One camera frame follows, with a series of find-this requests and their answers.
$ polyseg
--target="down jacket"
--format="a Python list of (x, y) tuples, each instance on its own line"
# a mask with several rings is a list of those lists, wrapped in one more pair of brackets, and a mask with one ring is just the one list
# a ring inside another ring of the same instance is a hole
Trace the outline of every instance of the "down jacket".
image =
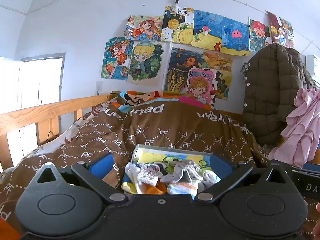
[(244, 123), (260, 145), (276, 144), (295, 109), (298, 89), (316, 88), (300, 53), (273, 43), (248, 62), (244, 95)]

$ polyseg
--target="pink poster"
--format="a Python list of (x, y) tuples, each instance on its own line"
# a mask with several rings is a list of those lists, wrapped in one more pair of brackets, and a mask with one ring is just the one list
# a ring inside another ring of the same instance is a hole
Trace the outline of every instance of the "pink poster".
[(195, 97), (199, 102), (214, 106), (217, 89), (215, 69), (192, 68), (188, 73), (187, 94)]

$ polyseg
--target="wall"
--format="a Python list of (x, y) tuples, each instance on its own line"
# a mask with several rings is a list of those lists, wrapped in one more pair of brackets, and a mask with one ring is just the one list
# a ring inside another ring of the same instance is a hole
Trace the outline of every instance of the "wall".
[(32, 0), (0, 0), (0, 57), (14, 59), (20, 30)]
[[(66, 52), (61, 99), (92, 96), (96, 81), (103, 81), (103, 93), (112, 90), (150, 91), (155, 88), (101, 79), (105, 43), (123, 36), (129, 15), (161, 15), (175, 0), (33, 0), (21, 29), (16, 58)], [(320, 0), (180, 0), (181, 6), (221, 14), (248, 23), (248, 16), (268, 24), (265, 10), (292, 23), (296, 49), (303, 55), (320, 55)], [(174, 44), (185, 48), (186, 45)], [(240, 74), (247, 57), (234, 57), (228, 100), (216, 101), (223, 110), (241, 113), (244, 82)], [(72, 118), (63, 118), (63, 130)]]

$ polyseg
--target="wall socket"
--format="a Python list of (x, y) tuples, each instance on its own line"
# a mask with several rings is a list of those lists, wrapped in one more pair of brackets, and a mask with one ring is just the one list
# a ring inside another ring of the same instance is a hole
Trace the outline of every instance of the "wall socket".
[(102, 88), (103, 88), (103, 82), (102, 81), (97, 81), (96, 82), (96, 93), (97, 94), (97, 91), (99, 90), (99, 93), (102, 93)]

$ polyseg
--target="human hand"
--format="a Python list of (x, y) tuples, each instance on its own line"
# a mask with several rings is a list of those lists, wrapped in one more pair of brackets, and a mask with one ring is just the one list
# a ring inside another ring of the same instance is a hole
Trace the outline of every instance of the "human hand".
[[(316, 205), (316, 209), (320, 213), (320, 203)], [(314, 240), (320, 240), (320, 219), (317, 221), (315, 227), (313, 228), (312, 234), (315, 236)]]

